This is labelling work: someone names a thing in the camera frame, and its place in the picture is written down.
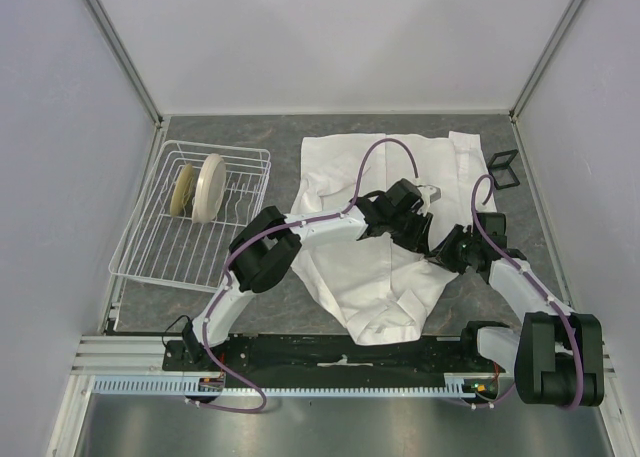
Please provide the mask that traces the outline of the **white shirt garment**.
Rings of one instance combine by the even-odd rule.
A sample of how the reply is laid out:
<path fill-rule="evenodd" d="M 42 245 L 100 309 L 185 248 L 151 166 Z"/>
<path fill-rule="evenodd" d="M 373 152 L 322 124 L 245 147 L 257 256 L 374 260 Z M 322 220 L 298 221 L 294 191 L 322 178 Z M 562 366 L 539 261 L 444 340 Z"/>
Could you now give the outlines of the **white shirt garment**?
<path fill-rule="evenodd" d="M 402 178 L 441 189 L 429 245 L 471 224 L 471 191 L 486 164 L 477 134 L 337 134 L 306 137 L 294 214 L 343 209 L 356 194 L 388 190 Z M 455 274 L 395 245 L 388 235 L 301 251 L 292 269 L 314 301 L 358 345 L 409 342 Z"/>

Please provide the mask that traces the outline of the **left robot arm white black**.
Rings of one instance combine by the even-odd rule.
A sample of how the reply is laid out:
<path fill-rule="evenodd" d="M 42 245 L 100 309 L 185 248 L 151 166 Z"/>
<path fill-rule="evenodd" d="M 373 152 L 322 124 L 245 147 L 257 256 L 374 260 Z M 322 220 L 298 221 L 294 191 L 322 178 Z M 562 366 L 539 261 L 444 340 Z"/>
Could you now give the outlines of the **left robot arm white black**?
<path fill-rule="evenodd" d="M 435 186 L 401 179 L 386 191 L 354 197 L 344 209 L 300 215 L 274 206 L 262 210 L 232 241 L 210 303 L 182 330 L 185 359 L 198 370 L 215 366 L 218 345 L 251 298 L 278 285 L 303 250 L 387 234 L 401 248 L 427 254 L 429 207 L 440 197 Z"/>

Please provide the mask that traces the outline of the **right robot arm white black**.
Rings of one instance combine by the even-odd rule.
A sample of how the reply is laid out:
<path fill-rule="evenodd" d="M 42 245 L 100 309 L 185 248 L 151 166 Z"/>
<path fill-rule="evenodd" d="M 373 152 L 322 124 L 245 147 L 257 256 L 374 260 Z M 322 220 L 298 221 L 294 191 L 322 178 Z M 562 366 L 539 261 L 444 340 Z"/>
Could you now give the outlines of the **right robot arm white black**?
<path fill-rule="evenodd" d="M 477 371 L 496 362 L 513 375 L 515 389 L 526 404 L 574 409 L 603 402 L 599 320 L 558 300 L 524 255 L 509 247 L 504 214 L 481 212 L 472 225 L 454 226 L 426 257 L 451 272 L 473 269 L 503 297 L 521 323 L 518 331 L 489 322 L 468 324 L 469 339 L 457 348 L 465 368 Z"/>

